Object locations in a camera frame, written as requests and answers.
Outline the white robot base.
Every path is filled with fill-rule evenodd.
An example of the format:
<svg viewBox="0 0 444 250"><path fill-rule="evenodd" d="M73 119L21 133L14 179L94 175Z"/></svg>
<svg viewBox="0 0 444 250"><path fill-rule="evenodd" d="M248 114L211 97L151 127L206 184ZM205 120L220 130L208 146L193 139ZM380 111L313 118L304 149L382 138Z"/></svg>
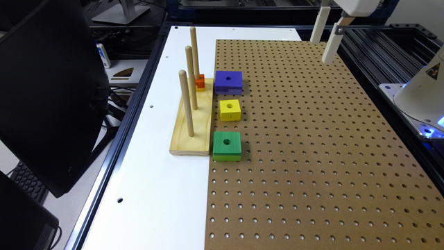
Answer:
<svg viewBox="0 0 444 250"><path fill-rule="evenodd" d="M379 86L423 140L443 139L443 49L407 83Z"/></svg>

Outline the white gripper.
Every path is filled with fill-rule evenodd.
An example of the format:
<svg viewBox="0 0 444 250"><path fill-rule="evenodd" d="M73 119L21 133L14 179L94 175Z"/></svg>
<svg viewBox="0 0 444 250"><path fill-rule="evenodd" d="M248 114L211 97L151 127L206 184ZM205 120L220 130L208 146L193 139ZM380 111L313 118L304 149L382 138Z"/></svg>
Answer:
<svg viewBox="0 0 444 250"><path fill-rule="evenodd" d="M379 0L334 0L334 2L349 16L341 17L333 25L322 57L322 62L325 64L330 64L334 61L345 30L355 17L367 17L379 5ZM321 6L311 33L311 43L318 44L320 42L330 10L329 6Z"/></svg>

